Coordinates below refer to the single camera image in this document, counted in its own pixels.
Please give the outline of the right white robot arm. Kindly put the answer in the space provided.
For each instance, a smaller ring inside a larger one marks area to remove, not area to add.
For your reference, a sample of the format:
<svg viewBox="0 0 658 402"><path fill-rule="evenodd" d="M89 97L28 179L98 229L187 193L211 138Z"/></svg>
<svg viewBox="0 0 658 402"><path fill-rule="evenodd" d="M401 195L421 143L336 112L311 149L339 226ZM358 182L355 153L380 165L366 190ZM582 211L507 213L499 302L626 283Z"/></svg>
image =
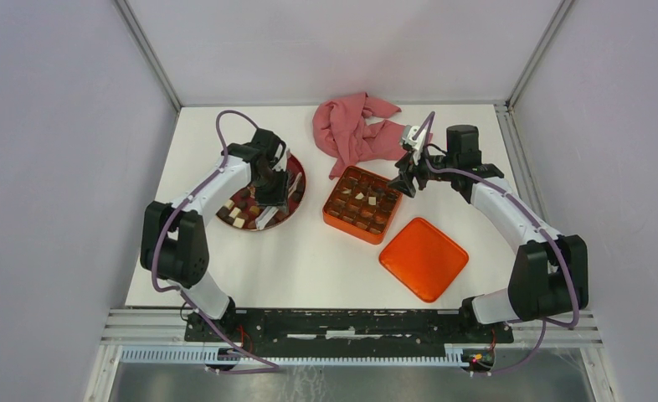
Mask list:
<svg viewBox="0 0 658 402"><path fill-rule="evenodd" d="M405 154L396 163L398 176L388 186L414 197L430 181L449 183L515 253L506 288L463 301L459 334L478 342L498 322L543 320L576 327L589 301L584 240L547 224L518 197L496 165L482 161L476 126L450 126L446 139L447 148L432 155L427 128L406 126L399 139Z"/></svg>

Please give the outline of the orange box lid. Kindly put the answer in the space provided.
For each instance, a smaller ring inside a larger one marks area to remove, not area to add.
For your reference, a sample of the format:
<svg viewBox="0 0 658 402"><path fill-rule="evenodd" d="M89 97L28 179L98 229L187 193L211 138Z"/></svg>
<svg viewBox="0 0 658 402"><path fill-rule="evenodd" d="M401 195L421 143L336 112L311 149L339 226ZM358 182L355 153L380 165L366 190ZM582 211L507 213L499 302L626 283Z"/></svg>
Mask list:
<svg viewBox="0 0 658 402"><path fill-rule="evenodd" d="M426 303L442 296L469 259L467 251L422 217L406 224L378 256L385 270Z"/></svg>

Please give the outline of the orange chocolate box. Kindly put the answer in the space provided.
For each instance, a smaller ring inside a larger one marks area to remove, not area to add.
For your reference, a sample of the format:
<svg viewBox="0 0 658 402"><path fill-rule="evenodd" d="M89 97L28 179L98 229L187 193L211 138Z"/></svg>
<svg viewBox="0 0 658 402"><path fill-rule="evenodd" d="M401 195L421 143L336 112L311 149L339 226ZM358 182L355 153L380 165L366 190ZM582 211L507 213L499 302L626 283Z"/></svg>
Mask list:
<svg viewBox="0 0 658 402"><path fill-rule="evenodd" d="M387 184L376 173L347 167L322 208L324 223L371 245L381 244L403 197ZM358 193L364 199L356 200Z"/></svg>

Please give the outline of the round dark red plate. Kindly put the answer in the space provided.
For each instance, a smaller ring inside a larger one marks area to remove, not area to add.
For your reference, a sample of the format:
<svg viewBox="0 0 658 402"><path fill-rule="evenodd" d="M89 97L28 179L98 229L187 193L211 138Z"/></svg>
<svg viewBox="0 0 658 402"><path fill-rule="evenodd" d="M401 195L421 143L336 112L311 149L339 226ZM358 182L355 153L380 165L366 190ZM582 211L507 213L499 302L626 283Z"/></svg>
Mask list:
<svg viewBox="0 0 658 402"><path fill-rule="evenodd" d="M245 231L272 229L285 222L299 207L306 189L306 175L299 159L290 154L287 162L290 187L287 210L257 204L252 184L239 189L215 216L226 225Z"/></svg>

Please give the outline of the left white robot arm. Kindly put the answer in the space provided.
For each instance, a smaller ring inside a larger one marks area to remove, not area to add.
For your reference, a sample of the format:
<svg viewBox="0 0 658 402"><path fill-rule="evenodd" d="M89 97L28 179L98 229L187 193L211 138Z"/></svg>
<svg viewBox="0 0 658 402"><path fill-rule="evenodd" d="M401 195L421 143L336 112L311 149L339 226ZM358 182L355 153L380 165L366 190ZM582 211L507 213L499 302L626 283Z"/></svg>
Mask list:
<svg viewBox="0 0 658 402"><path fill-rule="evenodd" d="M208 221L240 189L251 186L264 210L289 210L291 175L289 149L274 132L258 129L250 142L231 143L222 151L208 177L171 203L151 202L144 213L140 264L181 293L207 318L205 330L217 341L237 330L236 317L226 312L232 303L208 273Z"/></svg>

